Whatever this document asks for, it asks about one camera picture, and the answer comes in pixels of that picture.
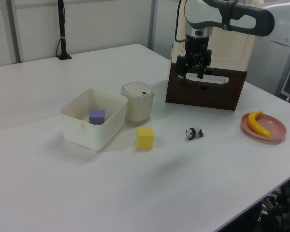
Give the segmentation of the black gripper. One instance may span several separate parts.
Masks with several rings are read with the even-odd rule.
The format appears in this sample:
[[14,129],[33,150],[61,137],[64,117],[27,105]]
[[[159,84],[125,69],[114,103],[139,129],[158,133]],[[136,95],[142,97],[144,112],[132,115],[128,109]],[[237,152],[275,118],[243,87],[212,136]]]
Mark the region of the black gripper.
[[179,72],[179,83],[186,83],[186,74],[193,67],[198,66],[197,77],[203,79],[204,71],[210,66],[212,51],[208,49],[209,37],[192,37],[187,35],[185,41],[185,54],[178,56],[176,72]]

